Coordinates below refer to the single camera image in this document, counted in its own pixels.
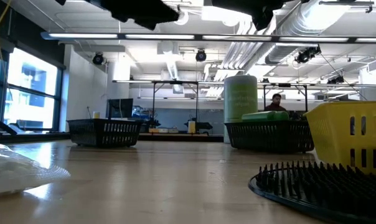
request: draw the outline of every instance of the table surface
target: table surface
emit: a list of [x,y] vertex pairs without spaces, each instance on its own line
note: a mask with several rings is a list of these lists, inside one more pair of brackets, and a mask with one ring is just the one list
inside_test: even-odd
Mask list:
[[224,143],[139,141],[97,149],[70,141],[10,148],[71,178],[0,197],[0,223],[322,223],[251,192],[248,181],[272,162],[312,161]]

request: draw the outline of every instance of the plastic bag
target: plastic bag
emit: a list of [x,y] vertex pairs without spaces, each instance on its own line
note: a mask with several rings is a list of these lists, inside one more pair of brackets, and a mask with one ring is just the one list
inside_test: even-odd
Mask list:
[[70,174],[63,168],[52,166],[47,169],[0,144],[0,195],[21,192],[68,177]]

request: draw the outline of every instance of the window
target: window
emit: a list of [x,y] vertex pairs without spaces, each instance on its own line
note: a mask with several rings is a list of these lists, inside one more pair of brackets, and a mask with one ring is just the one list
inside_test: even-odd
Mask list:
[[4,122],[17,123],[21,129],[52,128],[54,99],[19,90],[7,91]]
[[60,103],[59,80],[57,67],[14,49],[9,55],[4,123],[16,123],[25,130],[57,128],[53,123],[54,108]]
[[15,49],[9,56],[8,83],[55,95],[58,68]]

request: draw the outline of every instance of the green cylinder container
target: green cylinder container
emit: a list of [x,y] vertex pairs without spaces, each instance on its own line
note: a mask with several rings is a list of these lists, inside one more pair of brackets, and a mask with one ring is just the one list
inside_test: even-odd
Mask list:
[[[257,112],[257,79],[237,75],[224,80],[224,122],[242,122],[242,115]],[[224,142],[229,143],[224,127]]]
[[259,113],[250,113],[242,115],[243,122],[252,121],[286,121],[289,120],[289,114],[285,111],[265,111]]
[[275,111],[265,111],[259,113],[250,113],[242,115],[243,122],[250,121],[273,121],[275,117]]
[[289,120],[289,114],[286,111],[276,111],[274,114],[275,121],[287,121]]

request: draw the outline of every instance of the ceiling light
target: ceiling light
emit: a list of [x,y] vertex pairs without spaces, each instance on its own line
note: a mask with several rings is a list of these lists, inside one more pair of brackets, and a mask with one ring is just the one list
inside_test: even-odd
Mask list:
[[173,35],[173,34],[126,34],[126,39],[171,39],[171,40],[193,40],[194,35]]
[[117,34],[49,34],[52,38],[60,39],[117,39]]
[[200,85],[224,85],[224,82],[198,82]]
[[187,97],[167,97],[168,100],[193,100],[196,98],[187,98]]
[[287,42],[347,42],[344,37],[280,37],[280,41]]
[[152,83],[152,81],[143,81],[143,80],[113,80],[116,83]]
[[276,43],[277,47],[318,47],[318,44]]
[[203,35],[204,40],[270,41],[271,37],[255,35]]
[[[137,97],[137,99],[143,99],[143,100],[153,100],[153,97]],[[163,100],[164,97],[155,97],[156,100]]]
[[358,38],[356,42],[376,42],[376,38]]

